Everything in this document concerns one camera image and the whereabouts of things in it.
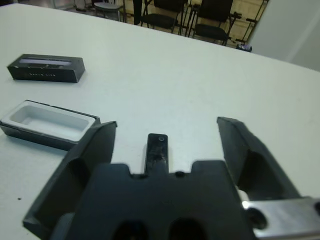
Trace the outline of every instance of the metal plate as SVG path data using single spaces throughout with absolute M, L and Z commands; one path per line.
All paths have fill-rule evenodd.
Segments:
M 242 205 L 247 210 L 259 210 L 266 218 L 264 229 L 254 229 L 258 239 L 320 239 L 319 198 L 243 201 Z

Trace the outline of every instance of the black box with white insert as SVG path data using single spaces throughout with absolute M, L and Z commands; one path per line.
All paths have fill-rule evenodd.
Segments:
M 70 150 L 100 118 L 26 100 L 0 120 L 8 136 L 49 147 Z

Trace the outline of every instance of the white wall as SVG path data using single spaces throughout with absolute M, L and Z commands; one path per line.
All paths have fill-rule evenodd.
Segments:
M 320 71 L 320 0 L 270 0 L 250 44 L 255 54 Z

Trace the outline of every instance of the chair backrest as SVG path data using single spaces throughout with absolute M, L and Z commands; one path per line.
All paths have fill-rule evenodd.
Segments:
M 153 0 L 154 6 L 160 9 L 165 9 L 179 13 L 182 11 L 185 0 Z
M 202 0 L 199 17 L 225 22 L 230 14 L 233 0 Z

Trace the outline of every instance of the white table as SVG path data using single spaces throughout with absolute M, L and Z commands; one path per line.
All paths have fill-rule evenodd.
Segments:
M 169 169 L 223 159 L 218 116 L 262 140 L 302 195 L 320 197 L 320 73 L 140 26 L 29 5 L 0 7 L 0 117 L 29 99 L 117 121 L 113 163 L 143 171 L 149 133 Z M 82 57 L 79 83 L 14 81 L 24 53 Z M 66 154 L 0 133 L 1 239 L 33 240 L 22 219 Z

